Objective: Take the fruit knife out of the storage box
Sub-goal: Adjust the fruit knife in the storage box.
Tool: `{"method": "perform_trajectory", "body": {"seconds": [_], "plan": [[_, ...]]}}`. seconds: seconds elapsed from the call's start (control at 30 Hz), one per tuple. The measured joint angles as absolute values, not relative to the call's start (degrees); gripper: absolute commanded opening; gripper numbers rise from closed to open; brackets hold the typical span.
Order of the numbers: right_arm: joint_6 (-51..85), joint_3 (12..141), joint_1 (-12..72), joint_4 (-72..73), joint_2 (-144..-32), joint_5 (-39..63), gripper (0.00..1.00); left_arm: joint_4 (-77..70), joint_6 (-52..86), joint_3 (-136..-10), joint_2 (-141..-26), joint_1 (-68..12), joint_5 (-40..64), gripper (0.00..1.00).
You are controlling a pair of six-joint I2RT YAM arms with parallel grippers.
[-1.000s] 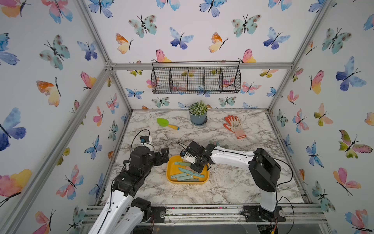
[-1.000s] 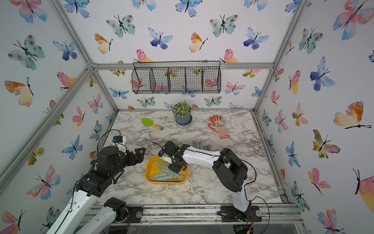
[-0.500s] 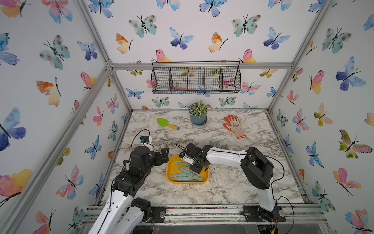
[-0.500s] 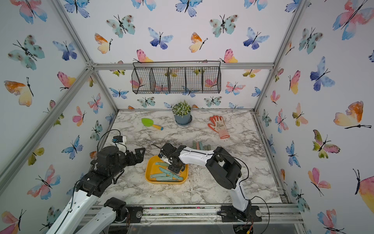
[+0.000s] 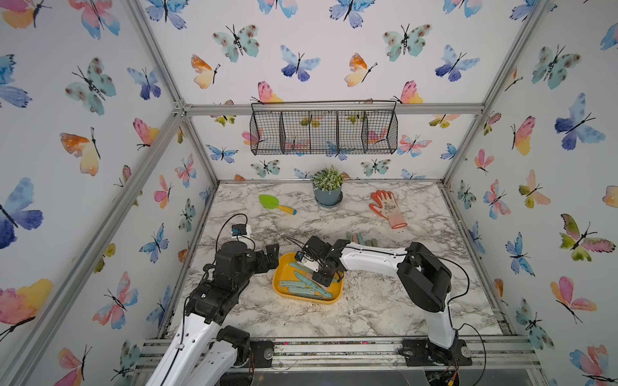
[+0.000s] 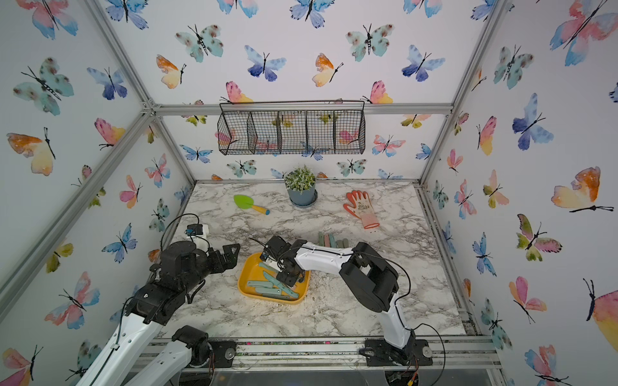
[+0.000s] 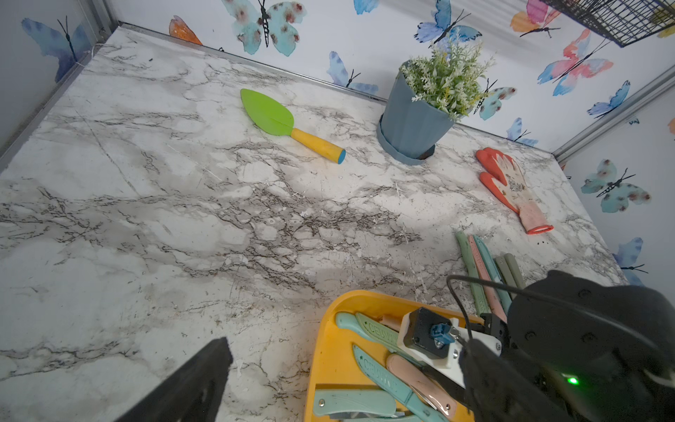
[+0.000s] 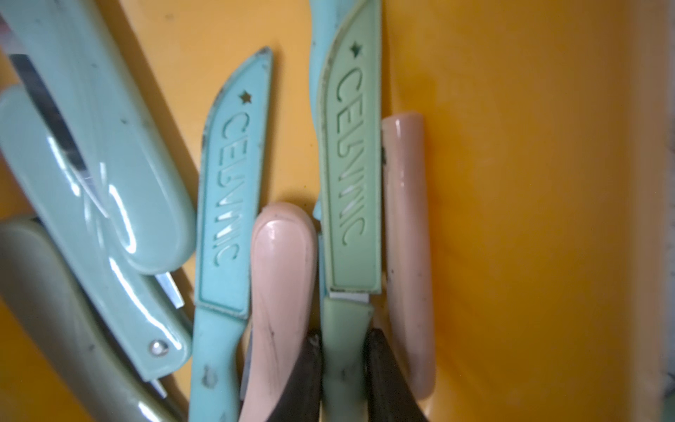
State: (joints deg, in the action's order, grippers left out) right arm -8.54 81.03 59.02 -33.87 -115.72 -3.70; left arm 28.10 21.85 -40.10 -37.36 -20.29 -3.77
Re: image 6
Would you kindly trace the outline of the yellow plastic storage tray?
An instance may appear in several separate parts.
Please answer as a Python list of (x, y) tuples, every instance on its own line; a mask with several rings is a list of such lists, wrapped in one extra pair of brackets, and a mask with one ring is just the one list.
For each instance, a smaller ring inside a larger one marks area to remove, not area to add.
[[(246, 261), (238, 279), (238, 289), (244, 296), (249, 298), (265, 300), (270, 302), (278, 302), (286, 305), (297, 305), (305, 299), (309, 283), (311, 281), (311, 275), (306, 272), (305, 282), (297, 283), (294, 286), (288, 286), (293, 289), (299, 295), (298, 299), (291, 299), (282, 294), (277, 288), (274, 288), (264, 277), (262, 273), (262, 267), (259, 263), (265, 263), (261, 259), (259, 253), (252, 254)], [(270, 274), (276, 277), (278, 271), (271, 265)]]

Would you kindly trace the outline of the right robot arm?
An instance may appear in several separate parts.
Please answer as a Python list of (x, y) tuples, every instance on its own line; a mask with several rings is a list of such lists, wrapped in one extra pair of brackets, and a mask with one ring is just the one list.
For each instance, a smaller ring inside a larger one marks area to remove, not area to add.
[(428, 342), (417, 339), (403, 320), (398, 306), (403, 295), (399, 293), (397, 270), (369, 244), (360, 242), (353, 248), (336, 249), (305, 240), (290, 244), (273, 236), (260, 258), (277, 264), (277, 279), (287, 287), (294, 286), (310, 271), (339, 276), (357, 302), (375, 313), (381, 324), (383, 337), (367, 339), (359, 350), (368, 366), (433, 364)]

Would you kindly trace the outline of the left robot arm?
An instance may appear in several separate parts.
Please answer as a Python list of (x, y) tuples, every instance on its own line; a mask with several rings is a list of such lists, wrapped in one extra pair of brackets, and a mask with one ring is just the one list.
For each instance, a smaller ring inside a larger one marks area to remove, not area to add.
[(227, 244), (215, 250), (191, 240), (170, 244), (152, 270), (155, 278), (126, 300), (114, 334), (78, 383), (165, 385), (185, 368), (213, 368), (217, 355), (208, 334), (183, 326), (151, 363), (137, 375), (129, 375), (174, 313), (203, 288), (207, 276), (236, 267), (240, 249), (239, 244)]

